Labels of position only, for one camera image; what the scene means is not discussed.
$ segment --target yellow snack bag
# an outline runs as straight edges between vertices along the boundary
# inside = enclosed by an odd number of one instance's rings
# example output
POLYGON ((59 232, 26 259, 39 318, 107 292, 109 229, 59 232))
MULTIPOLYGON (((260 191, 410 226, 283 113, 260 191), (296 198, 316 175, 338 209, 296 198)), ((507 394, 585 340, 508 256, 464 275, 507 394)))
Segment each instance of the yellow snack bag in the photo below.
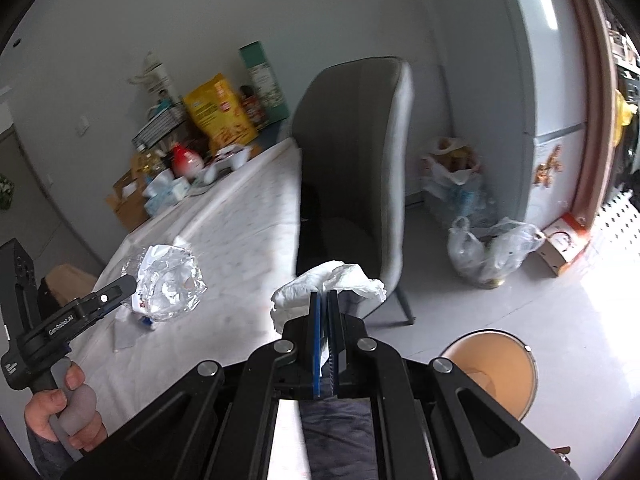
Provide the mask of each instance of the yellow snack bag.
POLYGON ((248 144, 258 136, 222 74, 189 92, 184 103, 193 121, 210 137, 213 154, 230 144, 248 144))

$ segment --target red bottle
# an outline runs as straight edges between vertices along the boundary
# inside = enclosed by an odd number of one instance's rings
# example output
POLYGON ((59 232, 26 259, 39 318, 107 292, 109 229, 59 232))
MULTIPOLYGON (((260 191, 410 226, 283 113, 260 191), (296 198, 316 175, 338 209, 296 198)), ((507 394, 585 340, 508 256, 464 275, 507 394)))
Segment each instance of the red bottle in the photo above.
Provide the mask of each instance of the red bottle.
POLYGON ((174 144, 171 151, 174 154, 173 167, 175 176, 195 178, 198 172, 204 168, 202 158, 193 150, 180 144, 174 144))

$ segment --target sleeve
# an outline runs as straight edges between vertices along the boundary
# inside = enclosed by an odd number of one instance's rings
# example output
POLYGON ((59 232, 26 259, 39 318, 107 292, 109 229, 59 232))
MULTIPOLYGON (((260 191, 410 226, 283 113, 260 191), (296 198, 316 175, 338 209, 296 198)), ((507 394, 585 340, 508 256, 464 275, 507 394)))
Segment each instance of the sleeve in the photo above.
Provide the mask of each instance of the sleeve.
POLYGON ((33 461, 43 480, 59 480, 62 473, 74 463, 62 444, 36 435, 29 426, 27 437, 33 461))

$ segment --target white tissue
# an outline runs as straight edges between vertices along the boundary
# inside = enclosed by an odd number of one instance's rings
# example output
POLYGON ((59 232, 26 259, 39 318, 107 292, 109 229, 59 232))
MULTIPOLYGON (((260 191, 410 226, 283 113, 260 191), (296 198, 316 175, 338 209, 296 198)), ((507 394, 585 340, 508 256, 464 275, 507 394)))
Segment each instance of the white tissue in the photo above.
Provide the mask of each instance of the white tissue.
POLYGON ((377 299, 380 303, 386 300, 384 283, 367 278, 357 264, 345 264, 334 260, 308 270, 273 293, 271 319, 274 328, 282 334, 284 324, 289 319, 309 313, 312 292, 324 294, 329 290, 353 290, 363 298, 377 299))
POLYGON ((135 180, 130 184, 127 184, 125 187, 122 188, 122 199, 124 200, 125 198, 129 198, 131 195, 133 195, 136 192, 137 189, 138 189, 138 183, 135 180))

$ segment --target human hand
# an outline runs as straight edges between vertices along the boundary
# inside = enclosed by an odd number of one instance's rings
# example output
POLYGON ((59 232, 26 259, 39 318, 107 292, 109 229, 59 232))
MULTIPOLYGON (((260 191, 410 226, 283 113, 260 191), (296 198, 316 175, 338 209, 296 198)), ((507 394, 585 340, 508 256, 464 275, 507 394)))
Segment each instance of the human hand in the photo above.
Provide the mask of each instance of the human hand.
MULTIPOLYGON (((84 383, 84 372, 76 363, 72 363, 65 375, 66 386, 75 390, 84 383)), ((49 417, 65 409, 66 397, 62 390, 38 392, 24 408, 24 421, 38 436, 57 442, 58 438, 49 425, 49 417)), ((82 430, 69 437, 69 444, 76 449, 91 451, 107 438, 107 430, 102 423, 100 413, 95 412, 91 421, 82 430)))

